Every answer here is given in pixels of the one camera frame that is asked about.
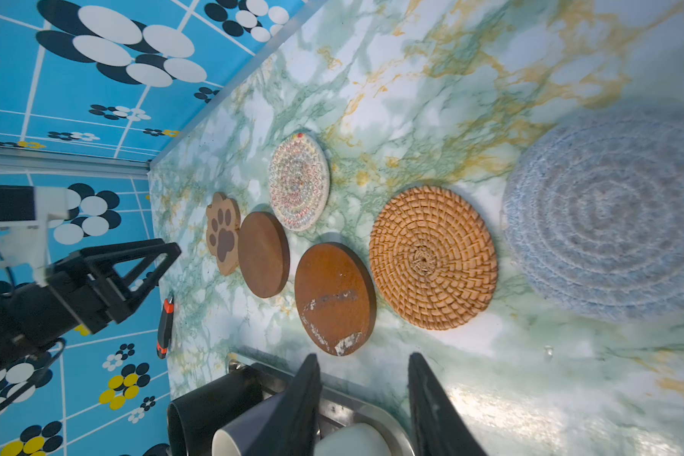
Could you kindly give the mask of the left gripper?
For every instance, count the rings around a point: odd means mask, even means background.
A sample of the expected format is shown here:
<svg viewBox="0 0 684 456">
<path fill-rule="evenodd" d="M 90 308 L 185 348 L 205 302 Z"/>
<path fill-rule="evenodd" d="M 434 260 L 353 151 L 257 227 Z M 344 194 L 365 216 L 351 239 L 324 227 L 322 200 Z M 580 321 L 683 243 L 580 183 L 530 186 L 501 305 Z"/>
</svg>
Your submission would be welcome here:
<svg viewBox="0 0 684 456">
<path fill-rule="evenodd" d="M 78 326 L 91 334 L 132 317 L 180 257 L 176 242 L 132 241 L 81 249 L 70 270 L 0 298 L 0 370 L 49 349 Z"/>
</svg>

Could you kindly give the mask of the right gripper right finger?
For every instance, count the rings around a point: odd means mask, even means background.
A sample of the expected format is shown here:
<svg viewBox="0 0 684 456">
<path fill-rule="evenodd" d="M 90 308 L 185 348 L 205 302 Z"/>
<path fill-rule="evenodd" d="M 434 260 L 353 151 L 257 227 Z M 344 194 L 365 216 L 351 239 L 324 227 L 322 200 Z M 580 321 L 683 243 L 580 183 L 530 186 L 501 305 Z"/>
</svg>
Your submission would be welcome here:
<svg viewBox="0 0 684 456">
<path fill-rule="evenodd" d="M 408 361 L 412 447 L 416 455 L 479 455 L 486 452 L 471 434 L 425 357 Z"/>
</svg>

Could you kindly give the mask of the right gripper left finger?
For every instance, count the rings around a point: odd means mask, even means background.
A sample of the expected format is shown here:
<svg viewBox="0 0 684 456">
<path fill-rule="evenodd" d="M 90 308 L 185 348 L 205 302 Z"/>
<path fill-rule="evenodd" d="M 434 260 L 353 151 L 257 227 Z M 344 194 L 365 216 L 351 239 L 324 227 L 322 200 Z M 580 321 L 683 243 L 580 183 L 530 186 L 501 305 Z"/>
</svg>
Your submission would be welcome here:
<svg viewBox="0 0 684 456">
<path fill-rule="evenodd" d="M 313 454 L 321 391 L 317 356 L 307 355 L 246 455 Z"/>
</svg>

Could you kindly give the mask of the dark brown round coaster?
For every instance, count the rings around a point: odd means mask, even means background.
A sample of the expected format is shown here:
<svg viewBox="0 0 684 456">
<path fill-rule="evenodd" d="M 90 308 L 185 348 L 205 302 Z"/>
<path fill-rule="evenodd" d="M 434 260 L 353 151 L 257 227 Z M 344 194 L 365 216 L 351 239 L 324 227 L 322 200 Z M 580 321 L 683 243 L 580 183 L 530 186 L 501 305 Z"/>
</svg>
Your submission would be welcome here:
<svg viewBox="0 0 684 456">
<path fill-rule="evenodd" d="M 285 287 L 290 250 L 284 228 L 271 213 L 253 212 L 239 231 L 239 267 L 246 285 L 259 298 L 271 298 Z"/>
</svg>

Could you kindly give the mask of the scratched brown round coaster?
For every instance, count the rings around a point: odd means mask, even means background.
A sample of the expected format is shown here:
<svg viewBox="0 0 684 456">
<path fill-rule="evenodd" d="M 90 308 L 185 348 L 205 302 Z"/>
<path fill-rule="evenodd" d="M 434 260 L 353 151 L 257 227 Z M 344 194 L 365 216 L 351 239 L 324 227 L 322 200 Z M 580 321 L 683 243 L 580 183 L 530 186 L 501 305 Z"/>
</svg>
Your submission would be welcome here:
<svg viewBox="0 0 684 456">
<path fill-rule="evenodd" d="M 319 243 L 301 257 L 294 279 L 296 309 L 313 343 L 347 356 L 370 338 L 376 321 L 374 284 L 362 260 L 338 242 Z"/>
</svg>

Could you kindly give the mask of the woven rattan coaster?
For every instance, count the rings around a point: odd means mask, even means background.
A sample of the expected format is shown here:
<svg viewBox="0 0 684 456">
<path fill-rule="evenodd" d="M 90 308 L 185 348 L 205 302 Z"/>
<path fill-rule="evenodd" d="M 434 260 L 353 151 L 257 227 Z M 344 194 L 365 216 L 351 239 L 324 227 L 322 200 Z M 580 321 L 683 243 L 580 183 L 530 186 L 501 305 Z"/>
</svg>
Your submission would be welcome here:
<svg viewBox="0 0 684 456">
<path fill-rule="evenodd" d="M 383 298 L 425 330 L 465 325 L 496 290 L 498 258 L 486 223 L 446 188 L 422 185 L 392 198 L 374 223 L 369 253 Z"/>
</svg>

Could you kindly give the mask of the grey blue knitted coaster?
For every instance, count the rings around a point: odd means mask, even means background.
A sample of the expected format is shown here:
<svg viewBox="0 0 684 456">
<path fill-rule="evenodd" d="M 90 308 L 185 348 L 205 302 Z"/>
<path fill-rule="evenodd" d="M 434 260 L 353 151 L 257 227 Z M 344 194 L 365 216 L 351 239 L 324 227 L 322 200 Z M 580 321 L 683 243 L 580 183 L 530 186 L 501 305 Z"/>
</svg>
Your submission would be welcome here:
<svg viewBox="0 0 684 456">
<path fill-rule="evenodd" d="M 684 314 L 684 104 L 581 114 L 507 180 L 503 237 L 543 298 L 611 321 Z"/>
</svg>

